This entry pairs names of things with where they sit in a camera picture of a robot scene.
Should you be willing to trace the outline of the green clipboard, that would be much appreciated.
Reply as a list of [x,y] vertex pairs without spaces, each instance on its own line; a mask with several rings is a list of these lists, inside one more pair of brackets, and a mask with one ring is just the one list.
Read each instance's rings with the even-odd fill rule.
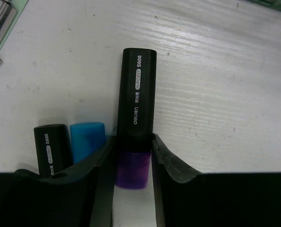
[[27,0],[0,0],[0,51],[27,3]]

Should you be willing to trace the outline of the purple cap highlighter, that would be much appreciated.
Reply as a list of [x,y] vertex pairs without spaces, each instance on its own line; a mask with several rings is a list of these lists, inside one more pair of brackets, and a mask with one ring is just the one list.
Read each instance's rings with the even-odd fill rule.
[[147,187],[152,150],[157,52],[123,51],[117,113],[118,149],[115,185],[127,190]]

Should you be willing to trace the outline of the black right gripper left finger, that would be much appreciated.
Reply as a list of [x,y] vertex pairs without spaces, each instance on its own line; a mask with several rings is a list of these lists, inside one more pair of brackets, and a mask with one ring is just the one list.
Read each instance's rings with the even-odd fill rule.
[[28,170],[0,173],[0,227],[110,227],[115,137],[50,178]]

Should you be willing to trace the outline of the blue cap highlighter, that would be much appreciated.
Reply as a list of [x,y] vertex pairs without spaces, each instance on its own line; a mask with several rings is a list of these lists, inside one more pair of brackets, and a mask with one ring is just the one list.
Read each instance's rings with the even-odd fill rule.
[[72,124],[70,135],[73,163],[76,164],[105,143],[105,124],[102,122]]

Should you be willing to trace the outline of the pink cap highlighter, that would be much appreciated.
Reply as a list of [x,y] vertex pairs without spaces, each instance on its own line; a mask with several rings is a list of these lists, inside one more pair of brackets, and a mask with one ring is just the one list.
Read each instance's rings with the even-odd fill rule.
[[67,126],[49,124],[34,128],[39,175],[50,178],[73,165]]

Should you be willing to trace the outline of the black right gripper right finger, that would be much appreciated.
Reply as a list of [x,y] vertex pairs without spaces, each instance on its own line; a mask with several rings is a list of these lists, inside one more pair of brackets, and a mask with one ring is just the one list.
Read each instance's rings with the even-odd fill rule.
[[281,227],[281,173],[204,174],[152,138],[159,227]]

